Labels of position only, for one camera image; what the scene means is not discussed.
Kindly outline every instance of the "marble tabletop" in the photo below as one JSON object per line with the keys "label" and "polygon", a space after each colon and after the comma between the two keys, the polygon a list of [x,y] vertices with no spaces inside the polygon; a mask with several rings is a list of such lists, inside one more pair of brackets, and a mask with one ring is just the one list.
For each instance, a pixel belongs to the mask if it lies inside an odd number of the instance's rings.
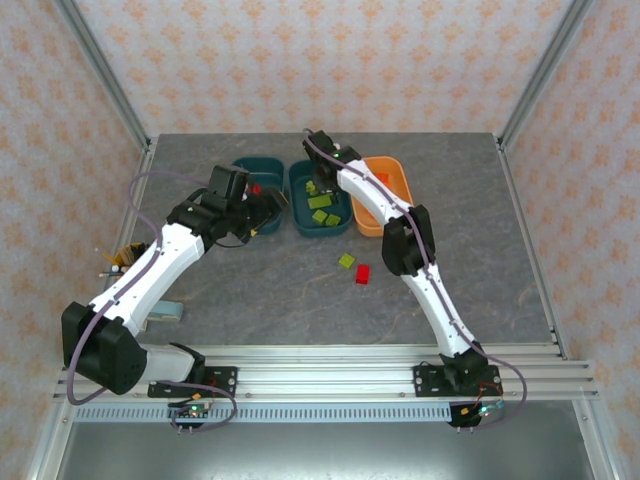
{"label": "marble tabletop", "polygon": [[[161,135],[151,168],[209,178],[216,163],[248,155],[306,158],[301,134]],[[481,343],[546,342],[547,320],[490,134],[345,133],[363,156],[389,155],[416,203],[431,214],[437,260],[462,319]],[[149,178],[142,211],[163,223],[195,187]],[[133,241],[150,240],[140,222]],[[310,345],[435,343],[417,300],[385,268],[381,239],[355,221],[340,236],[302,237],[286,212],[280,229],[237,249],[212,248],[169,289],[180,323],[149,324],[142,343]],[[371,266],[370,283],[338,265],[343,253]]]}

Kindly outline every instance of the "floral wall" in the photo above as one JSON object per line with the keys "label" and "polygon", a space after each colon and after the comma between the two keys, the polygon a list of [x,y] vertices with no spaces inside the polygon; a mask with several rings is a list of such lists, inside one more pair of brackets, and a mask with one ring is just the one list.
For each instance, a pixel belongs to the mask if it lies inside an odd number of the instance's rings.
{"label": "floral wall", "polygon": [[0,477],[21,479],[139,153],[50,0],[0,9]]}
{"label": "floral wall", "polygon": [[78,3],[158,135],[500,133],[571,1]]}
{"label": "floral wall", "polygon": [[571,354],[595,359],[637,473],[640,8],[595,2],[574,42],[509,160]]}

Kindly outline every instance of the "green block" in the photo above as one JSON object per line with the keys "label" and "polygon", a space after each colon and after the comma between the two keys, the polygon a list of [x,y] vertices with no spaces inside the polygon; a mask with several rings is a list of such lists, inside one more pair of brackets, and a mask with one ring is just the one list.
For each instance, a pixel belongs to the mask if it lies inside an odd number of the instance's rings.
{"label": "green block", "polygon": [[307,200],[309,202],[309,208],[311,210],[315,210],[317,208],[330,207],[333,203],[331,201],[331,195],[319,195],[317,197],[309,198]]}
{"label": "green block", "polygon": [[313,215],[311,215],[313,221],[318,225],[324,225],[324,221],[327,219],[327,217],[327,213],[322,210],[316,210]]}
{"label": "green block", "polygon": [[353,262],[355,261],[356,261],[355,258],[353,258],[348,253],[345,253],[342,257],[340,257],[340,260],[338,260],[338,263],[342,265],[344,268],[351,268],[351,265],[353,265]]}
{"label": "green block", "polygon": [[331,215],[329,215],[329,217],[324,222],[324,224],[327,227],[337,227],[338,225],[340,225],[340,220],[342,220],[342,219],[338,215],[334,215],[332,213]]}

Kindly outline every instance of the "small block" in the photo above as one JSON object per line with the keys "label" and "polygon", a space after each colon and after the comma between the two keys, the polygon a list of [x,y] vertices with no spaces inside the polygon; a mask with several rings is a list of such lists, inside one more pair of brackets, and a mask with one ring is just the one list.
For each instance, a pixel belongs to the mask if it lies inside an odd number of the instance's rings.
{"label": "small block", "polygon": [[369,265],[358,265],[358,269],[356,270],[356,283],[367,285],[369,283],[369,274]]}
{"label": "small block", "polygon": [[318,197],[309,198],[307,202],[309,203],[309,208],[311,210],[329,207],[333,203],[331,201],[331,195],[320,195]]}
{"label": "small block", "polygon": [[327,213],[322,210],[316,210],[313,215],[311,215],[313,221],[318,225],[324,225],[324,221],[327,219],[327,217]]}
{"label": "small block", "polygon": [[337,227],[338,225],[340,225],[341,220],[342,218],[340,218],[338,215],[331,214],[329,215],[327,220],[324,222],[324,224],[327,227]]}
{"label": "small block", "polygon": [[340,265],[342,265],[344,268],[351,268],[351,265],[353,265],[353,262],[355,262],[356,259],[354,257],[352,257],[351,255],[349,255],[348,253],[345,253],[343,256],[340,257],[340,260],[338,260],[338,263]]}

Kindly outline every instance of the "aluminum frame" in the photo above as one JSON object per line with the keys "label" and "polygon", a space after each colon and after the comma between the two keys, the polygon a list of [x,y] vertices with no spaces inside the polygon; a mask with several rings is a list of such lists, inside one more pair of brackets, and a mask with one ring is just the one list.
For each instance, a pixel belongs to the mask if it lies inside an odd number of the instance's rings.
{"label": "aluminum frame", "polygon": [[138,115],[131,106],[124,89],[113,73],[107,57],[100,48],[93,32],[91,32],[89,24],[82,15],[78,4],[75,0],[54,0],[54,2],[58,6],[60,14],[66,20],[69,28],[78,40],[80,47],[85,53],[87,61],[93,67],[96,75],[98,75],[98,78],[106,89],[107,94],[113,101],[113,104],[120,114],[127,130],[140,147],[146,147],[149,144],[149,136],[145,132],[142,122],[140,122]]}
{"label": "aluminum frame", "polygon": [[[460,401],[461,397],[418,398],[413,391],[412,366],[421,361],[437,362],[436,346],[194,346],[207,364],[240,368],[236,397],[240,407],[255,405],[398,405],[418,406]],[[601,410],[601,398],[589,362],[566,361],[554,344],[486,345],[486,351],[521,369],[527,379],[529,400],[571,400],[585,441],[595,478],[620,477],[611,449],[601,432],[602,421],[593,412]],[[519,381],[501,369],[505,401],[521,398]],[[97,388],[78,378],[76,393],[86,395]],[[122,396],[103,394],[104,408],[148,406],[166,403],[150,399],[146,385],[137,385]],[[31,479],[55,478],[69,440],[77,408],[65,399],[66,372],[62,371]]]}
{"label": "aluminum frame", "polygon": [[500,144],[505,149],[508,149],[517,137],[592,4],[593,0],[573,0],[569,6],[500,135]]}
{"label": "aluminum frame", "polygon": [[540,263],[538,262],[538,256],[536,255],[536,250],[533,245],[533,239],[531,237],[531,233],[529,231],[529,227],[527,226],[526,216],[524,214],[524,209],[522,208],[522,203],[520,202],[520,197],[518,195],[518,190],[516,188],[516,184],[513,180],[513,174],[511,173],[511,167],[509,165],[509,158],[507,157],[507,152],[505,151],[504,145],[500,145],[500,141],[497,137],[494,136],[496,142],[496,149],[498,151],[498,158],[500,159],[500,164],[502,165],[502,171],[504,173],[505,180],[507,182],[507,188],[509,189],[509,194],[511,195],[511,201],[513,202],[513,208],[516,212],[516,218],[518,219],[518,224],[520,225],[520,231],[522,232],[522,238],[524,240],[525,248],[527,249],[527,254],[529,255],[529,262],[531,263],[531,269],[533,270],[533,278],[536,281],[536,286],[538,287],[538,292],[540,293],[540,300],[542,301],[542,308],[544,310],[545,317],[547,318],[547,323],[549,323],[549,328],[551,330],[551,335],[554,342],[558,343],[558,347],[560,348],[560,352],[562,353],[562,358],[568,358],[568,352],[564,346],[563,339],[565,338],[562,332],[562,326],[558,322],[558,315],[555,309],[554,303],[551,301],[551,296],[549,295],[549,289],[547,288],[547,282],[540,267]]}

